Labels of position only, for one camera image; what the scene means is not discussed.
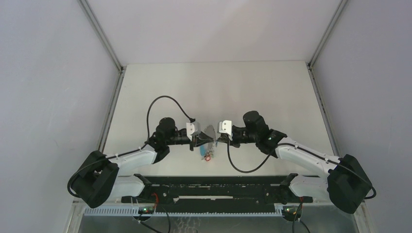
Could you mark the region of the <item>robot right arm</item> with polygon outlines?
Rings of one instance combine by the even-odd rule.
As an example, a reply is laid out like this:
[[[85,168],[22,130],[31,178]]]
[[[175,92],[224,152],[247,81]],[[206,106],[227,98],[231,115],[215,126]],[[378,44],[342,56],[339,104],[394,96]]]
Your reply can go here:
[[[237,127],[230,120],[219,122],[218,140],[228,148],[253,143],[267,157],[294,163],[314,173],[313,177],[288,175],[280,184],[281,203],[311,197],[330,201],[341,211],[353,214],[364,200],[376,197],[376,189],[354,156],[328,155],[304,146],[269,128],[257,111],[245,113],[243,121],[244,127]]]

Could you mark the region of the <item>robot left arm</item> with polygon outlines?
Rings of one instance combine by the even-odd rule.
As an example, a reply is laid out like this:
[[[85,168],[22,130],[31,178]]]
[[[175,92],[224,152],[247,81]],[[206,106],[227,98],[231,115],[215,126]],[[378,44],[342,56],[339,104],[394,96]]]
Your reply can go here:
[[[189,149],[213,143],[210,136],[200,129],[196,121],[177,129],[170,117],[160,120],[156,130],[141,148],[112,156],[95,150],[89,154],[79,169],[70,177],[68,192],[82,199],[90,208],[96,208],[116,198],[135,197],[147,202],[152,190],[132,171],[138,167],[152,165],[170,153],[171,145],[189,145]]]

